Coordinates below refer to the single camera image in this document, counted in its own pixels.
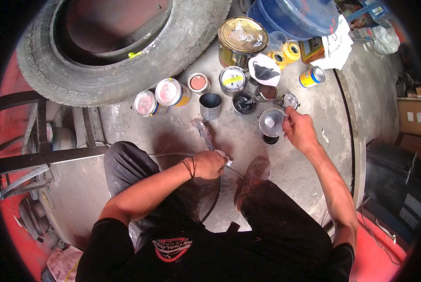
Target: metal cup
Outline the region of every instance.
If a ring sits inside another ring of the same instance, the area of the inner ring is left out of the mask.
[[[211,121],[220,115],[221,97],[215,93],[205,93],[200,97],[200,113],[203,119]]]

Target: man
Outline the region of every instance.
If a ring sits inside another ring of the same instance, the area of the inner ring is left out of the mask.
[[[235,199],[252,231],[212,233],[186,215],[172,192],[193,177],[222,175],[224,157],[205,151],[159,172],[145,152],[118,142],[104,158],[112,198],[93,227],[76,280],[348,281],[358,226],[352,196],[318,143],[311,117],[292,107],[286,115],[284,136],[320,179],[335,225],[333,243],[269,181],[270,163],[263,157],[251,163]],[[140,219],[149,222],[150,231],[134,254],[128,225]]]

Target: plastic bag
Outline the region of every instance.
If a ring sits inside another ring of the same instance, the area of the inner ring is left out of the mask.
[[[74,246],[66,250],[55,249],[47,260],[47,267],[56,282],[74,282],[77,265],[83,252]]]
[[[395,29],[384,28],[381,25],[372,28],[376,40],[367,42],[367,46],[378,54],[389,55],[394,54],[399,50],[400,39],[395,33]]]

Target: metal frame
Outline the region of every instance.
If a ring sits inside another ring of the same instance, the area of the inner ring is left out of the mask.
[[[40,189],[55,181],[54,178],[46,180],[39,179],[39,181],[28,185],[22,185],[22,183],[27,180],[34,179],[36,176],[48,171],[50,164],[102,156],[107,150],[107,146],[96,146],[88,108],[83,108],[82,113],[85,124],[85,138],[88,148],[52,151],[47,141],[46,102],[47,99],[35,91],[13,93],[0,97],[0,111],[15,106],[33,104],[25,134],[15,137],[0,145],[0,151],[2,151],[16,142],[21,140],[23,142],[20,156],[0,158],[0,181],[1,176],[5,175],[7,182],[7,187],[0,191],[0,199]],[[35,142],[38,145],[38,153],[25,154],[28,140],[33,128],[35,128]],[[8,173],[27,169],[34,170],[13,183],[10,183]]]

